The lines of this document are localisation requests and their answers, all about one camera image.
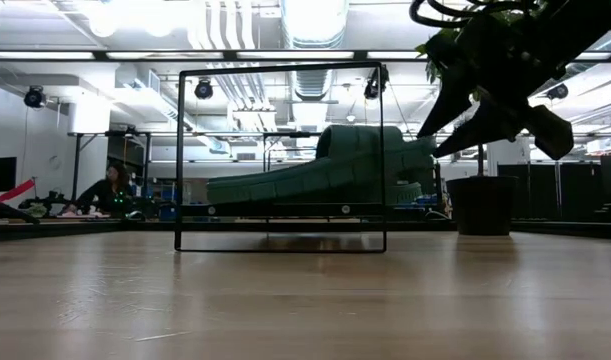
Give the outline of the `black overhead frame beam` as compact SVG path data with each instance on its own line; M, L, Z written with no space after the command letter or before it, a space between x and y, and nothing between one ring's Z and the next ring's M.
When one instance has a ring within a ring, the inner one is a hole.
M367 50L0 50L4 62L425 62L416 51Z

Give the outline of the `blue storage bin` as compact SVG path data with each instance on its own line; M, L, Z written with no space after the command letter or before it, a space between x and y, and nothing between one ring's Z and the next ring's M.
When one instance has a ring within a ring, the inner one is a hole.
M174 186L164 187L160 192L159 219L174 221L176 218L176 190Z

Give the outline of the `ribbed ventilation duct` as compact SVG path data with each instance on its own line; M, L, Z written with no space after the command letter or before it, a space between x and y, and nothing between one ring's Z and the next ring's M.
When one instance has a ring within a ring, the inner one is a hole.
M320 101L328 93L332 78L332 70L295 71L291 74L291 83L301 100Z

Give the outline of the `red barrier tape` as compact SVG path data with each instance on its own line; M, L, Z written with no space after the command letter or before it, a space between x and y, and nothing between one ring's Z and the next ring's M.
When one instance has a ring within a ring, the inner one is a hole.
M15 188L1 194L0 203L12 200L20 195L23 195L24 193L28 192L29 190L33 189L34 187L35 187L35 181L33 179L29 179L21 183L20 185L16 186Z

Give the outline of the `person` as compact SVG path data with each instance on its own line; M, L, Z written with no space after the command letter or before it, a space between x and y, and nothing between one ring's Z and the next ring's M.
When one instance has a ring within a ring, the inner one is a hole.
M107 167L105 177L95 182L66 206L63 213L74 214L79 209L89 208L92 205L97 212L119 213L133 196L125 166L121 162L114 162Z

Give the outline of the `black wall monitor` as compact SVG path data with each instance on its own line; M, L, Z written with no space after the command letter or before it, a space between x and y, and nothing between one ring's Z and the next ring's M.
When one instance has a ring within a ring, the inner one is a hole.
M16 157L0 158L0 192L6 192L16 186Z

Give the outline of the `dark round plant pot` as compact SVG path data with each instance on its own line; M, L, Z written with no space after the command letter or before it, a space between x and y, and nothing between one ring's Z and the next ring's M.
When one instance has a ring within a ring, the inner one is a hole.
M517 178L512 176L472 176L447 181L459 234L507 236L516 185Z

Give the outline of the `black tripod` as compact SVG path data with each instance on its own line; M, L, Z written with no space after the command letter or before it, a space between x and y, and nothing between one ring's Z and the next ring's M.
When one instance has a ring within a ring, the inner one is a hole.
M2 215L3 217L12 218L12 219L20 219L26 223L30 223L34 225L38 225L40 223L40 220L38 218L35 218L25 212L22 212L18 209L15 209L1 202L0 202L0 215Z

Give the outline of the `green leafy plant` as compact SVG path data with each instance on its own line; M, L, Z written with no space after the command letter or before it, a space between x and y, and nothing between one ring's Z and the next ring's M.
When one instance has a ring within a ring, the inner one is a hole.
M511 25L514 22L520 20L525 14L519 8L510 8L509 5L501 6L501 0L466 0L471 5L464 7L460 10L451 9L443 4L443 0L413 0L410 5L409 15L413 21L419 22L422 25L440 28L439 32L432 36L429 40L438 36L448 38L449 40L455 40L460 34L461 29L466 23L476 15L477 12L484 12L491 14L494 18L501 21L505 25ZM440 20L421 16L420 7L423 3L427 2L435 11L440 12L445 16L451 16L451 20ZM428 55L428 44L419 45L415 51L419 52L420 55L427 55L428 63L426 65L426 78L433 84L437 80L439 81L439 89L442 86L442 72L445 70L446 65L435 61L432 56ZM484 160L485 160L485 148L484 145L477 145L477 175L484 175Z

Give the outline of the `black steel-framed table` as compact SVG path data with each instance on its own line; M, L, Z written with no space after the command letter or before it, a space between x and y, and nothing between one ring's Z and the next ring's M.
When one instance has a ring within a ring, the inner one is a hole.
M321 132L305 132L305 131L292 131L292 132L263 132L262 133L262 145L263 145L263 158L262 158L262 169L264 172L271 170L271 152L273 146L267 146L268 138L275 138L280 140L282 138L290 139L304 139L304 138L319 138Z
M74 165L73 165L73 177L72 177L72 191L71 191L71 199L75 200L78 195L78 176L79 176L79 166L80 166L80 157L81 151L89 145L94 139L97 137L119 137L124 141L133 140L137 142L144 149L144 156L142 161L142 185L144 187L145 192L148 190L147 179L149 175L149 163L151 158L151 147L152 147L152 132L141 132L136 130L108 130L105 132L95 132L95 133L79 133L79 132L69 132L68 136L75 138L75 155L74 155Z

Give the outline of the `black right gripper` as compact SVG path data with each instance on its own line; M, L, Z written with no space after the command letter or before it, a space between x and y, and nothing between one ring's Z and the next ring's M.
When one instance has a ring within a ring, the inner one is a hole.
M497 19L472 19L455 40L436 36L427 47L428 55L446 68L419 138L434 135L468 110L472 92L480 96L474 116L438 146L435 158L499 140L513 141L524 129L554 160L571 151L571 124L543 105L529 105L528 96L544 81L543 72L509 25Z

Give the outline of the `black partition panels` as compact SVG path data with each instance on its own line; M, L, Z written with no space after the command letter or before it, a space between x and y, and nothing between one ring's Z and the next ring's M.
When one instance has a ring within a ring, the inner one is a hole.
M499 176L517 178L512 218L591 221L603 205L601 166L594 162L501 164Z

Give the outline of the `large silver ceiling duct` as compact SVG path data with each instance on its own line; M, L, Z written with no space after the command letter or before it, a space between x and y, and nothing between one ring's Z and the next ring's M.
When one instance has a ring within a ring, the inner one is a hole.
M280 0L288 49L336 49L343 42L349 0Z

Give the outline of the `wooden shelf black metal frame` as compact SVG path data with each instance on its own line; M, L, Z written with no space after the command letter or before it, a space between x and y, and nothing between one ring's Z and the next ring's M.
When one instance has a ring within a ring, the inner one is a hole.
M188 77L208 77L216 75L241 75L251 73L274 73L296 71L322 71L367 68L377 75L382 74L382 64L378 61L314 63L300 65L276 65L247 68L196 69L179 73L179 96L177 108L179 121L184 118L185 87ZM379 203L277 203L253 207L248 203L230 205L185 205L182 185L184 182L184 130L177 125L176 133L176 204L174 222L174 250L190 253L183 246L183 232L249 232L249 233L381 233L381 246L363 249L363 254L383 254L388 247L386 189L380 186ZM251 216L260 218L260 223L185 223L185 216Z

